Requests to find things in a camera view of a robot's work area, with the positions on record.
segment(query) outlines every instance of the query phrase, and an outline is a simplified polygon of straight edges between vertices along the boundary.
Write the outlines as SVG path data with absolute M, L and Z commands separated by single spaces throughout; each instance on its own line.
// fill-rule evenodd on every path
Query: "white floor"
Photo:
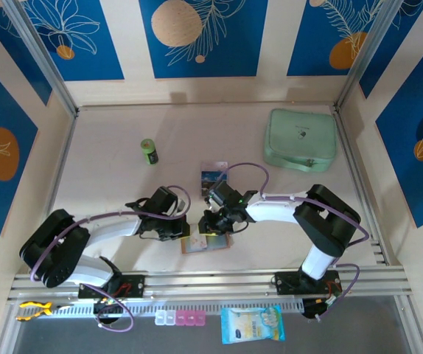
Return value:
M 55 209 L 66 209 L 81 218 L 118 210 L 127 202 L 151 196 L 161 185 L 179 184 L 192 196 L 187 217 L 190 224 L 196 224 L 206 208 L 199 198 L 200 163 L 264 164 L 265 125 L 270 110 L 277 107 L 330 113 L 327 106 L 291 107 L 275 103 L 152 105 L 81 111 Z M 154 139 L 159 155 L 157 165 L 149 166 L 144 161 L 139 146 L 143 138 Z M 266 192 L 301 192 L 313 184 L 323 184 L 362 215 L 341 148 L 325 173 L 266 167 L 270 171 Z M 258 190 L 264 177 L 255 167 L 238 167 L 230 172 L 230 185 L 241 193 Z M 354 239 L 361 236 L 356 233 Z M 311 246 L 303 230 L 291 223 L 251 224 L 233 239 L 230 249 L 202 254 L 182 255 L 179 241 L 160 243 L 138 237 L 98 243 L 85 252 L 109 257 L 122 271 L 222 271 L 299 267 Z M 361 266 L 376 264 L 369 242 L 351 247 L 343 261 Z

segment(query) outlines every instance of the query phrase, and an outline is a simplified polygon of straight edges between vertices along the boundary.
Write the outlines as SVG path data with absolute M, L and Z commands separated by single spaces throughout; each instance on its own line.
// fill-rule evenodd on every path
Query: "metal bracket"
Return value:
M 327 271 L 319 281 L 302 283 L 300 271 L 278 271 L 274 275 L 277 295 L 327 294 L 326 282 L 340 283 L 337 271 Z
M 144 292 L 144 281 L 146 277 L 142 274 L 122 274 L 119 278 L 119 284 L 131 285 L 131 287 L 126 292 L 121 292 L 118 294 L 119 298 L 128 298 L 128 299 L 141 299 Z M 92 289 L 80 285 L 79 294 L 77 295 L 79 299 L 101 299 L 102 295 L 93 291 Z

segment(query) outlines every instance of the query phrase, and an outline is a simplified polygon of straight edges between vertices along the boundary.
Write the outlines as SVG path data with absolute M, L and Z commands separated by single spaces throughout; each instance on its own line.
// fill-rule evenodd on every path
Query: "mint green case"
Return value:
M 336 157 L 336 124 L 328 114 L 273 109 L 265 132 L 264 161 L 305 172 L 324 172 Z

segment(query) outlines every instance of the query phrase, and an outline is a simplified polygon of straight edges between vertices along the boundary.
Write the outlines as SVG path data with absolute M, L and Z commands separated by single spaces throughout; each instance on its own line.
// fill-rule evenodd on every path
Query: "aluminum frame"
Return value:
M 28 18 L 23 5 L 19 0 L 1 0 L 1 2 L 9 20 L 12 22 L 21 40 L 27 46 L 30 54 L 35 59 L 54 92 L 58 95 L 64 108 L 72 116 L 72 119 L 75 119 L 78 108 L 74 99 L 69 93 L 63 77 L 52 61 L 51 55 L 49 55 L 43 41 Z
M 349 163 L 349 168 L 354 180 L 358 198 L 364 209 L 364 217 L 369 223 L 373 234 L 372 246 L 377 262 L 380 263 L 374 267 L 362 267 L 359 281 L 354 286 L 354 290 L 348 296 L 394 296 L 398 304 L 400 317 L 403 327 L 407 333 L 410 348 L 414 353 L 423 353 L 423 337 L 420 324 L 416 318 L 416 312 L 413 309 L 411 301 L 411 289 L 403 267 L 398 265 L 391 250 L 390 243 L 385 242 L 374 208 L 368 197 L 368 190 L 364 184 L 363 177 L 360 174 L 360 161 L 355 156 L 351 146 L 354 142 L 350 140 L 342 117 L 339 115 L 340 107 L 345 103 L 354 87 L 357 85 L 360 77 L 365 71 L 370 59 L 373 57 L 379 46 L 386 30 L 390 26 L 393 17 L 403 0 L 387 1 L 377 16 L 376 21 L 369 34 L 366 45 L 363 46 L 359 55 L 351 68 L 348 80 L 341 91 L 332 113 L 338 125 L 338 133 L 343 146 L 343 152 Z M 13 22 L 14 27 L 20 33 L 24 43 L 32 53 L 37 64 L 41 67 L 43 73 L 52 84 L 53 89 L 58 93 L 66 109 L 75 118 L 78 108 L 76 107 L 69 91 L 67 90 L 62 77 L 56 66 L 53 64 L 49 53 L 46 51 L 36 30 L 27 18 L 23 7 L 17 0 L 2 0 L 2 4 Z M 84 109 L 96 109 L 97 107 L 85 107 Z M 63 152 L 55 185 L 49 203 L 52 207 L 62 176 L 63 166 L 69 153 L 69 145 L 75 129 L 72 125 L 66 146 Z M 354 276 L 354 269 L 338 268 L 342 285 L 347 285 Z M 277 296 L 275 288 L 270 284 L 270 278 L 274 270 L 257 271 L 196 271 L 196 272 L 168 272 L 168 273 L 147 273 L 146 285 L 144 289 L 146 299 L 129 299 L 135 303 L 167 302 L 167 301 L 223 301 L 234 300 L 249 301 L 262 299 L 292 299 L 291 297 Z M 27 275 L 15 276 L 12 289 L 10 291 L 6 308 L 4 309 L 5 323 L 0 332 L 0 353 L 9 353 L 10 348 L 15 344 L 18 334 L 19 322 L 15 320 L 18 313 L 18 304 L 23 299 L 37 299 L 42 301 L 58 302 L 60 300 L 72 303 L 81 303 L 77 299 L 77 287 L 73 285 L 62 285 L 54 289 L 47 289 L 40 283 L 31 283 Z
M 359 83 L 360 78 L 374 57 L 383 37 L 402 6 L 403 1 L 404 0 L 387 0 L 382 5 L 380 12 L 375 18 L 374 24 L 372 24 L 372 28 L 368 32 L 364 45 L 360 49 L 349 70 L 344 87 L 341 89 L 338 99 L 335 102 L 336 108 L 342 108 L 344 106 L 349 95 Z

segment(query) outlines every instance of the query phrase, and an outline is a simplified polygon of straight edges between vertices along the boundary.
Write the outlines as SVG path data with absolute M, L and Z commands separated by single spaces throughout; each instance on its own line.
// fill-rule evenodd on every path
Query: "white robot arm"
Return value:
M 299 224 L 308 234 L 313 246 L 301 265 L 301 272 L 318 281 L 328 267 L 341 257 L 349 244 L 360 216 L 324 186 L 316 184 L 308 192 L 292 195 L 260 195 L 247 191 L 241 195 L 221 181 L 212 187 L 206 210 L 200 220 L 202 234 L 233 232 L 234 223 L 285 221 Z M 324 205 L 338 213 L 324 217 Z
M 183 202 L 169 187 L 158 188 L 151 198 L 141 198 L 125 204 L 133 211 L 95 215 L 93 220 L 117 215 L 129 215 L 126 221 L 95 229 L 91 234 L 74 222 L 66 210 L 54 211 L 20 250 L 21 259 L 47 288 L 70 281 L 104 287 L 121 274 L 103 257 L 83 254 L 86 247 L 115 237 L 141 235 L 154 231 L 158 239 L 175 240 L 190 235 L 186 211 L 177 215 Z

